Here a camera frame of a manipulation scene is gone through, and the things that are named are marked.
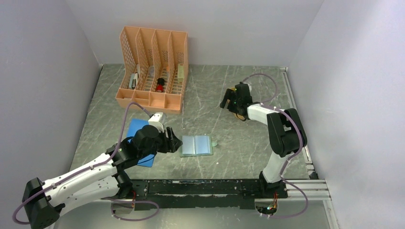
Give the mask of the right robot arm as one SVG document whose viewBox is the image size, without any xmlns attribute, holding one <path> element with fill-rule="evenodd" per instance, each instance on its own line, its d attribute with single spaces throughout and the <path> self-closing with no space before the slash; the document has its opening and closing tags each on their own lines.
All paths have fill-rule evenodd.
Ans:
<svg viewBox="0 0 405 229">
<path fill-rule="evenodd" d="M 275 193 L 275 183 L 282 179 L 289 161 L 307 145 L 307 136 L 297 109 L 271 108 L 253 102 L 246 83 L 226 89 L 219 106 L 240 120 L 253 120 L 267 126 L 272 153 L 268 164 L 261 171 L 264 181 L 258 184 L 257 190 L 262 197 L 270 197 Z"/>
</svg>

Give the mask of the yellow oval tray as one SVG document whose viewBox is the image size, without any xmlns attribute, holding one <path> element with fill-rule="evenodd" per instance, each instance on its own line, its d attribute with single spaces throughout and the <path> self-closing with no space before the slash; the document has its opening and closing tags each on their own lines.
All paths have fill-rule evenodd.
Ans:
<svg viewBox="0 0 405 229">
<path fill-rule="evenodd" d="M 233 91 L 235 93 L 235 116 L 239 120 L 245 121 L 247 119 L 247 105 L 251 101 L 249 86 L 246 83 L 239 83 L 233 88 Z"/>
</svg>

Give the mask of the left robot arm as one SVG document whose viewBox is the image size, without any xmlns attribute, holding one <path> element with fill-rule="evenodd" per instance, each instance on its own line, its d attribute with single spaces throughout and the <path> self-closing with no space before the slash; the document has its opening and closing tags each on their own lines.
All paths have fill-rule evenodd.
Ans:
<svg viewBox="0 0 405 229">
<path fill-rule="evenodd" d="M 93 200 L 127 198 L 133 184 L 125 169 L 149 155 L 174 153 L 182 144 L 171 127 L 160 131 L 145 125 L 75 170 L 46 181 L 30 180 L 22 198 L 28 224 L 32 229 L 44 229 L 64 213 Z"/>
</svg>

